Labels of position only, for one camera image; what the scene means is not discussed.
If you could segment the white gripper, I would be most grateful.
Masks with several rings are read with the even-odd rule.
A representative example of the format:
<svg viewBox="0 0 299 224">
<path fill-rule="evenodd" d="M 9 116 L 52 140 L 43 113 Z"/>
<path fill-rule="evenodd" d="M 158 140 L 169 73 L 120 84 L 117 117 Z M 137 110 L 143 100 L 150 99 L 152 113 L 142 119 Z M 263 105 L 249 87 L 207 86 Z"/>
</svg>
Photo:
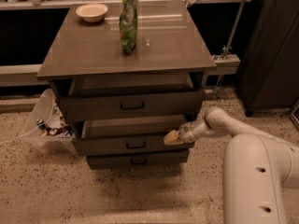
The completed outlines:
<svg viewBox="0 0 299 224">
<path fill-rule="evenodd" d="M 164 137 L 164 144 L 166 146 L 181 145 L 184 143 L 192 143 L 197 140 L 193 131 L 192 123 L 187 122 L 182 124 L 177 130 L 172 130 Z"/>
</svg>

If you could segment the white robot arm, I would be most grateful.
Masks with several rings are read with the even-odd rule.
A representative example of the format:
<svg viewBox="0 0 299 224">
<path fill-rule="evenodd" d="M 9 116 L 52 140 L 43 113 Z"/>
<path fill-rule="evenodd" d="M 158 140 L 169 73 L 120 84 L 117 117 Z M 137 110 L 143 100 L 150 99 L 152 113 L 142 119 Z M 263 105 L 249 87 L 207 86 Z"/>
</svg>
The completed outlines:
<svg viewBox="0 0 299 224">
<path fill-rule="evenodd" d="M 232 136 L 222 166 L 224 224 L 287 224 L 282 190 L 299 188 L 299 146 L 209 108 L 164 137 L 167 146 Z"/>
</svg>

